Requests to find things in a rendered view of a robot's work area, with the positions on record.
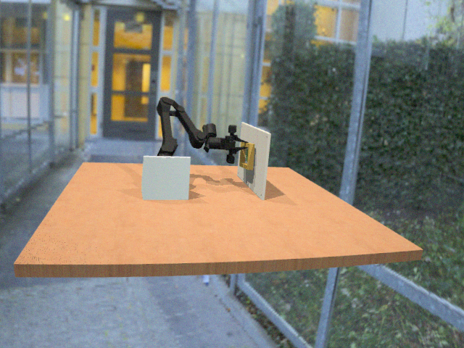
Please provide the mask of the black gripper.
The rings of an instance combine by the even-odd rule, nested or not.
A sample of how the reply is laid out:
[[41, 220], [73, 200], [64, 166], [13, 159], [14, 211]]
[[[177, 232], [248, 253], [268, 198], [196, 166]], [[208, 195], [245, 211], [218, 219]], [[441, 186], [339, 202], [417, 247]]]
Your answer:
[[[234, 133], [236, 132], [236, 125], [229, 125], [228, 126], [228, 132], [230, 133], [230, 136], [233, 136], [233, 140], [248, 143], [247, 141], [244, 141], [244, 140], [241, 140], [240, 138], [238, 138], [237, 135], [234, 135]], [[223, 148], [224, 142], [222, 142], [222, 139], [224, 139], [224, 138], [218, 138], [218, 148], [217, 149], [222, 149]], [[226, 162], [230, 163], [230, 164], [234, 164], [235, 157], [233, 156], [233, 154], [236, 154], [237, 151], [240, 151], [240, 150], [246, 149], [246, 148], [248, 148], [248, 147], [243, 146], [243, 147], [236, 147], [235, 150], [229, 150], [229, 154], [227, 154]]]

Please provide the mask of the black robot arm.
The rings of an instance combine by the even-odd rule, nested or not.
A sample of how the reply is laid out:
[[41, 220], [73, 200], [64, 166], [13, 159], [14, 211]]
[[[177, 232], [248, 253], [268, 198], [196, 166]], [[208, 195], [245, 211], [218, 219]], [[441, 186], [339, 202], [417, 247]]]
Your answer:
[[[170, 105], [172, 105], [175, 110], [170, 110]], [[216, 126], [214, 123], [208, 123], [202, 126], [202, 132], [195, 127], [195, 125], [189, 119], [184, 107], [179, 105], [175, 100], [169, 99], [167, 97], [160, 98], [159, 104], [157, 106], [158, 115], [160, 116], [161, 126], [162, 126], [162, 146], [157, 154], [157, 156], [168, 156], [172, 157], [174, 151], [176, 150], [177, 138], [173, 138], [172, 129], [170, 124], [170, 116], [177, 117], [184, 129], [188, 134], [188, 139], [191, 145], [200, 149], [203, 144], [204, 150], [206, 152], [209, 149], [218, 149], [218, 138], [216, 137]], [[222, 149], [225, 150], [235, 150], [236, 141], [233, 140], [233, 136], [225, 136], [222, 139], [224, 146]]]

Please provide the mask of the yellow picture frame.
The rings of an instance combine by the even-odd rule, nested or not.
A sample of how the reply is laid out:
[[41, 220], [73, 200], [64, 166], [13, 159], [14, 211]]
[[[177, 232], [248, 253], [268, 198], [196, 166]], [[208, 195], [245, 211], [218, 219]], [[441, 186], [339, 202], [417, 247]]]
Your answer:
[[254, 144], [241, 142], [241, 147], [248, 147], [240, 151], [239, 166], [247, 170], [253, 170], [254, 164]]

